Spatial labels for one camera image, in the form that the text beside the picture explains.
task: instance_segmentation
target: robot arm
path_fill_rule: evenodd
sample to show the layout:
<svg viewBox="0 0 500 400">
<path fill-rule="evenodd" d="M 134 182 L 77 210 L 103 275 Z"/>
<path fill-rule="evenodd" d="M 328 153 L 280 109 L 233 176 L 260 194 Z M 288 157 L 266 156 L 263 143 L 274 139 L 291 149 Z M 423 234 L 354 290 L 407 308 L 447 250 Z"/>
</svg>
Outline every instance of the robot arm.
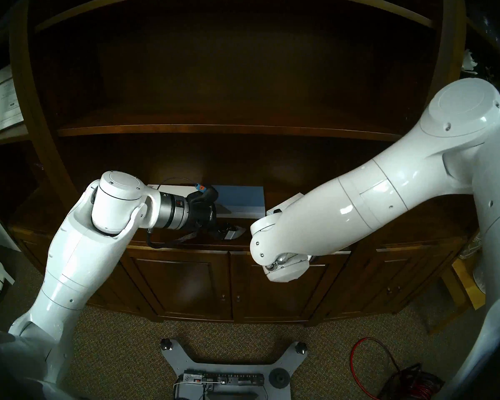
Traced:
<svg viewBox="0 0 500 400">
<path fill-rule="evenodd" d="M 50 384 L 62 380 L 72 358 L 72 333 L 81 310 L 110 276 L 138 228 L 203 228 L 216 238 L 240 236 L 241 228 L 217 225 L 216 191 L 198 188 L 187 197 L 172 195 L 114 171 L 92 182 L 52 240 L 35 303 L 9 329 L 18 343 L 0 345 L 12 350 L 4 352 L 10 369 Z M 15 358 L 26 352 L 32 359 L 26 362 L 30 366 L 22 367 Z"/>
<path fill-rule="evenodd" d="M 427 199 L 471 194 L 476 153 L 499 128 L 500 95 L 491 84 L 448 85 L 387 150 L 254 223 L 253 259 L 271 281 L 290 281 L 309 256 L 338 251 Z"/>
<path fill-rule="evenodd" d="M 310 255 L 340 250 L 429 198 L 457 193 L 474 195 L 488 264 L 480 335 L 437 397 L 456 398 L 500 344 L 500 95 L 491 84 L 448 85 L 390 148 L 254 223 L 252 257 L 271 281 L 290 281 Z"/>
</svg>

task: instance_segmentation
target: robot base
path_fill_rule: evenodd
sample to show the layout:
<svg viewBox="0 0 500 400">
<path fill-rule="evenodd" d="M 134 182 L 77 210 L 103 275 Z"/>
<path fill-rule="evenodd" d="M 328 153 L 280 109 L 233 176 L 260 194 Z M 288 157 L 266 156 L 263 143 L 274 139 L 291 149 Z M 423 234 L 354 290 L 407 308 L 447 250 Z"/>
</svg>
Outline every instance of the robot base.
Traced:
<svg viewBox="0 0 500 400">
<path fill-rule="evenodd" d="M 237 398 L 248 394 L 248 398 L 263 400 L 290 400 L 291 385 L 289 381 L 294 371 L 307 357 L 304 343 L 295 341 L 274 364 L 206 364 L 196 363 L 189 358 L 180 343 L 176 340 L 163 339 L 161 353 L 176 373 L 182 376 L 186 370 L 200 370 L 209 374 L 262 374 L 264 386 L 236 386 L 224 384 L 182 383 L 176 386 L 175 398 L 185 399 L 223 399 Z"/>
</svg>

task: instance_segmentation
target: wooden cabinet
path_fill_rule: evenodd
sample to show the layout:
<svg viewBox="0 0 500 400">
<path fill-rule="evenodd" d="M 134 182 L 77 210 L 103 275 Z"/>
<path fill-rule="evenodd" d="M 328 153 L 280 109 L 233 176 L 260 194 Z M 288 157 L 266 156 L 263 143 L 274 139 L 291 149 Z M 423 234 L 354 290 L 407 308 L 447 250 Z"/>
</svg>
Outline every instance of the wooden cabinet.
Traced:
<svg viewBox="0 0 500 400">
<path fill-rule="evenodd" d="M 230 321 L 231 295 L 226 251 L 128 249 L 151 290 L 158 315 Z"/>
<path fill-rule="evenodd" d="M 465 242 L 457 237 L 354 252 L 311 323 L 398 312 L 451 263 Z"/>
<path fill-rule="evenodd" d="M 89 303 L 114 311 L 138 314 L 150 319 L 154 319 L 156 316 L 120 261 L 109 278 L 89 299 Z"/>
<path fill-rule="evenodd" d="M 10 227 L 10 232 L 17 241 L 20 250 L 37 270 L 44 275 L 52 236 L 14 227 Z"/>
<path fill-rule="evenodd" d="M 178 175 L 263 186 L 268 209 L 308 192 L 400 139 L 459 77 L 463 6 L 25 0 L 0 34 L 0 69 L 11 64 L 24 117 L 20 137 L 0 133 L 0 219 L 44 273 L 54 232 L 109 169 L 146 184 Z M 381 229 L 378 242 L 361 241 L 349 258 L 321 257 L 285 284 L 269 282 L 248 254 L 227 253 L 248 251 L 249 232 L 156 251 L 140 231 L 90 303 L 149 318 L 237 322 L 397 312 L 462 241 L 412 243 L 470 236 L 475 219 L 471 196 L 431 199 Z M 397 243 L 407 244 L 382 245 Z"/>
<path fill-rule="evenodd" d="M 234 320 L 307 321 L 347 259 L 348 253 L 321 256 L 296 281 L 277 283 L 266 278 L 249 252 L 230 252 Z"/>
</svg>

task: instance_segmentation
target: picture frame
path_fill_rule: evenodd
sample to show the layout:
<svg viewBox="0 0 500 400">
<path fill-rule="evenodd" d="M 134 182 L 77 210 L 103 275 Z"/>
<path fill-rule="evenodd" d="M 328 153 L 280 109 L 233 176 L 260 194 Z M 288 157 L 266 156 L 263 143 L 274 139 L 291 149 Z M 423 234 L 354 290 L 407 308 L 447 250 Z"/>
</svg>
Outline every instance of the picture frame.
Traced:
<svg viewBox="0 0 500 400">
<path fill-rule="evenodd" d="M 9 65 L 0 70 L 0 130 L 23 120 Z"/>
</svg>

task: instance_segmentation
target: brown carpet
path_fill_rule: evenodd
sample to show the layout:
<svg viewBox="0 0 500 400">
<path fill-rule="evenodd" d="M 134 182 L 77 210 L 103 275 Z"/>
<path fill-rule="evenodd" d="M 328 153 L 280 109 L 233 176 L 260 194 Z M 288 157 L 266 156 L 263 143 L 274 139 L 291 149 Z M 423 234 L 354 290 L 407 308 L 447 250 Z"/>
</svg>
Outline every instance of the brown carpet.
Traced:
<svg viewBox="0 0 500 400">
<path fill-rule="evenodd" d="M 42 276 L 21 254 L 0 247 L 0 255 L 16 279 L 0 300 L 0 330 L 6 331 L 33 303 Z M 350 374 L 353 344 L 363 336 L 373 336 L 387 344 L 400 366 L 422 362 L 426 371 L 449 379 L 472 347 L 485 314 L 469 310 L 441 333 L 428 336 L 426 325 L 437 323 L 452 309 L 442 282 L 397 315 L 355 318 L 313 328 L 154 323 L 87 307 L 76 328 L 75 357 L 65 385 L 100 399 L 168 400 L 176 375 L 161 355 L 162 337 L 178 339 L 196 361 L 222 363 L 272 363 L 292 341 L 300 340 L 307 343 L 309 355 L 293 375 L 294 399 L 365 399 L 368 397 Z M 360 380 L 376 394 L 393 368 L 380 347 L 370 341 L 364 344 L 357 350 L 355 367 Z"/>
</svg>

